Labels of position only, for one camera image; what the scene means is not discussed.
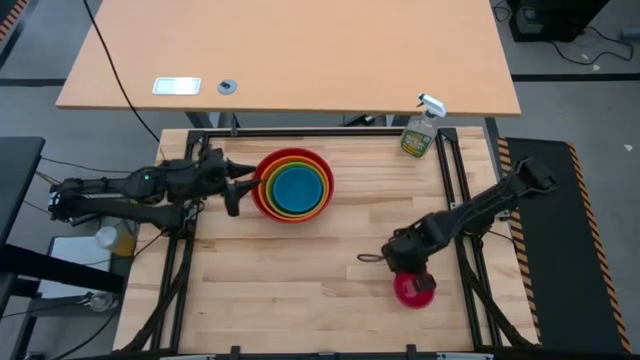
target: wooden table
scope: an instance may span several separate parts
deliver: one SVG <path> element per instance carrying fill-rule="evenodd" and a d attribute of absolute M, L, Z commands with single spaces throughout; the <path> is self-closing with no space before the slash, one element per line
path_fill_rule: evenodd
<path fill-rule="evenodd" d="M 105 0 L 96 21 L 140 110 L 411 115 L 425 92 L 451 115 L 520 115 L 487 0 Z M 200 93 L 153 95 L 167 76 Z M 128 109 L 93 28 L 56 105 Z"/>
<path fill-rule="evenodd" d="M 458 134 L 474 195 L 496 182 L 487 143 L 482 128 L 458 128 Z M 163 132 L 167 158 L 183 157 L 186 135 L 187 130 Z M 219 197 L 207 200 L 198 220 L 180 353 L 228 353 L 232 345 L 242 346 L 243 353 L 399 352 L 409 343 L 420 351 L 471 350 L 454 246 L 429 259 L 438 288 L 434 302 L 419 311 L 394 298 L 393 274 L 384 263 L 356 260 L 358 253 L 379 252 L 394 229 L 446 208 L 435 147 L 418 160 L 402 153 L 398 140 L 216 138 L 214 146 L 246 164 L 257 164 L 282 147 L 309 148 L 331 166 L 335 194 L 321 216 L 299 225 L 265 218 L 250 196 L 242 200 L 236 218 L 226 215 Z M 455 175 L 452 161 L 450 166 Z M 494 224 L 493 231 L 509 234 L 506 223 Z M 157 233 L 143 226 L 138 246 Z M 536 341 L 513 244 L 493 234 L 484 239 L 494 299 L 521 333 Z M 136 258 L 115 348 L 131 340 L 155 307 L 166 249 L 162 239 Z M 170 322 L 173 312 L 167 314 Z M 479 311 L 487 342 L 483 314 Z"/>

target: gray floor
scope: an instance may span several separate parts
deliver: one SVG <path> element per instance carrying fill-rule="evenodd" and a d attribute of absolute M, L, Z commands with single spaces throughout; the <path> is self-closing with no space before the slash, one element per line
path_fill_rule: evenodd
<path fill-rule="evenodd" d="M 612 0 L 592 24 L 606 35 L 615 36 L 622 26 L 640 26 L 638 14 L 640 2 Z M 0 78 L 66 77 L 89 24 L 79 1 L 41 0 L 0 71 Z M 640 56 L 629 63 L 604 57 L 598 62 L 599 69 L 578 66 L 560 59 L 549 44 L 515 44 L 507 24 L 497 26 L 514 74 L 640 72 Z M 562 48 L 567 56 L 578 59 L 582 54 L 593 58 L 602 50 L 625 51 L 622 46 L 604 43 L 593 36 L 584 36 L 576 44 Z M 640 243 L 636 241 L 640 222 L 635 216 L 640 196 L 634 186 L 634 180 L 640 176 L 637 156 L 640 83 L 518 83 L 515 87 L 523 115 L 518 119 L 499 120 L 500 133 L 570 141 L 577 146 L 628 334 L 632 345 L 640 347 L 640 308 L 634 306 L 640 299 L 640 285 L 634 281 L 640 273 L 640 262 L 636 259 L 640 253 Z M 154 140 L 131 113 L 58 110 L 54 103 L 59 91 L 60 88 L 55 87 L 0 88 L 0 134 L 42 136 L 47 140 L 45 156 L 88 166 L 135 169 L 153 159 Z M 181 113 L 143 112 L 141 115 L 158 134 L 161 129 L 190 127 Z M 333 126 L 343 118 L 341 115 L 239 114 L 239 119 L 242 126 L 263 127 L 300 126 L 301 122 L 308 126 Z M 482 119 L 476 118 L 447 119 L 446 123 L 483 124 Z M 637 149 L 627 151 L 625 144 Z M 94 175 L 44 162 L 40 170 L 58 179 Z M 47 188 L 43 181 L 34 180 L 27 199 L 44 207 Z M 94 229 L 95 224 L 70 228 L 54 223 L 37 210 L 24 206 L 10 242 L 44 252 L 53 235 L 85 235 Z M 6 313 L 21 311 L 25 306 L 24 300 L 12 299 Z M 84 340 L 104 320 L 103 317 L 41 319 L 30 349 L 48 356 L 57 355 Z M 1 357 L 7 356 L 21 321 L 17 316 L 0 324 Z M 116 324 L 112 322 L 76 355 L 98 355 L 110 350 Z"/>

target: wooden tabletop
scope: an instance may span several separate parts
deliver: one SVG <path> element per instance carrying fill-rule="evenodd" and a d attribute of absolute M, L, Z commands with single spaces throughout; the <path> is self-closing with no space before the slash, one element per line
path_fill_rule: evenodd
<path fill-rule="evenodd" d="M 163 132 L 167 158 L 182 157 L 186 132 Z M 487 144 L 482 128 L 458 132 L 470 191 L 477 194 L 496 182 Z M 395 299 L 393 274 L 384 263 L 356 260 L 358 253 L 379 253 L 394 229 L 446 208 L 435 148 L 418 160 L 401 152 L 396 136 L 220 138 L 212 144 L 246 164 L 283 147 L 311 149 L 331 166 L 335 194 L 324 213 L 297 225 L 265 218 L 250 195 L 236 218 L 226 215 L 219 197 L 207 200 L 198 220 L 181 353 L 227 353 L 232 345 L 258 353 L 404 351 L 408 343 L 422 351 L 472 349 L 454 246 L 429 259 L 438 288 L 423 310 Z M 455 174 L 453 161 L 450 166 Z M 494 224 L 493 231 L 509 234 L 505 223 Z M 157 234 L 143 226 L 138 247 Z M 493 234 L 484 239 L 494 298 L 535 341 L 512 243 Z M 166 247 L 166 239 L 159 240 L 136 258 L 114 348 L 128 343 L 155 307 Z M 178 263 L 181 254 L 179 249 Z M 484 311 L 477 304 L 486 342 Z"/>
<path fill-rule="evenodd" d="M 424 92 L 451 115 L 520 115 L 488 0 L 105 0 L 96 21 L 142 110 L 417 114 Z M 202 88 L 153 95 L 158 77 Z M 128 108 L 93 28 L 57 106 Z"/>

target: white label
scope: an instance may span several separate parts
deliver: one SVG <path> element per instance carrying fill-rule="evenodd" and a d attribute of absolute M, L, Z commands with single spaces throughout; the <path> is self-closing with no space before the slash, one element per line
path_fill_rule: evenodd
<path fill-rule="evenodd" d="M 157 78 L 153 84 L 154 95 L 197 95 L 200 92 L 200 78 Z"/>

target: blue bowl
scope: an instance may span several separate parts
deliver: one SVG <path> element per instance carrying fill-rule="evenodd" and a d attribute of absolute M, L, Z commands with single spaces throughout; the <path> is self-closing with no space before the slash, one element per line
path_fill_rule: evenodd
<path fill-rule="evenodd" d="M 273 200 L 284 211 L 304 213 L 322 198 L 322 180 L 313 171 L 293 167 L 281 172 L 273 183 Z"/>

